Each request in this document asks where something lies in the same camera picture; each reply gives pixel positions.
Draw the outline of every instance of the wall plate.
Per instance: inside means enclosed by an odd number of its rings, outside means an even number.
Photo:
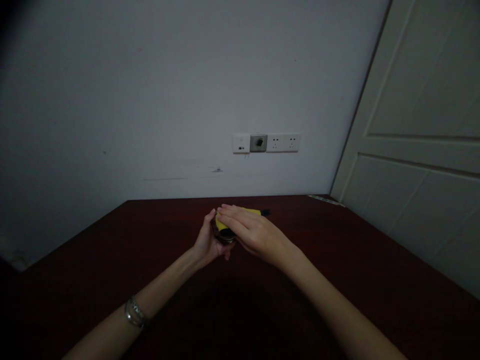
[[[272,133],[266,137],[266,152],[281,153],[284,150],[284,134]]]
[[[267,135],[250,135],[250,152],[263,153],[267,150]]]
[[[235,154],[250,152],[250,134],[233,134],[231,136],[231,150]]]
[[[283,151],[287,153],[297,153],[300,150],[300,139],[302,135],[295,133],[287,133],[283,135]]]

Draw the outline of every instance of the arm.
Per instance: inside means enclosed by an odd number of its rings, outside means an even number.
[[[247,251],[278,267],[302,290],[350,359],[406,359],[268,219],[230,205],[218,212]]]
[[[136,295],[139,308],[148,318],[153,318],[199,269],[219,256],[229,259],[235,243],[223,246],[215,240],[210,228],[215,213],[213,209],[205,216],[195,245]],[[122,305],[80,340],[64,359],[119,359],[141,332],[142,329],[127,321]]]

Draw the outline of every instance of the yellow object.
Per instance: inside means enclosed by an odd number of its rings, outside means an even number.
[[[243,207],[242,209],[245,209],[251,213],[254,213],[254,214],[257,214],[257,215],[262,215],[262,213],[260,212],[260,210],[254,210],[254,209],[247,209],[245,207]],[[225,225],[223,222],[220,222],[220,220],[218,219],[218,216],[219,214],[217,213],[215,215],[215,223],[216,223],[216,227],[218,228],[218,231],[222,231],[223,229],[228,229],[229,227],[227,225]]]

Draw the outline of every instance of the forearm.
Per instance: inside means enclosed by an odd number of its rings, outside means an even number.
[[[153,318],[198,268],[192,250],[180,256],[136,295],[143,313]],[[139,327],[128,322],[122,305],[90,331],[64,359],[119,359],[141,332]]]
[[[317,308],[350,359],[405,359],[299,249],[293,253],[280,268]]]

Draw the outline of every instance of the white door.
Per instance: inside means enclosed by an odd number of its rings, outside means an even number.
[[[394,0],[331,195],[480,299],[480,2]]]

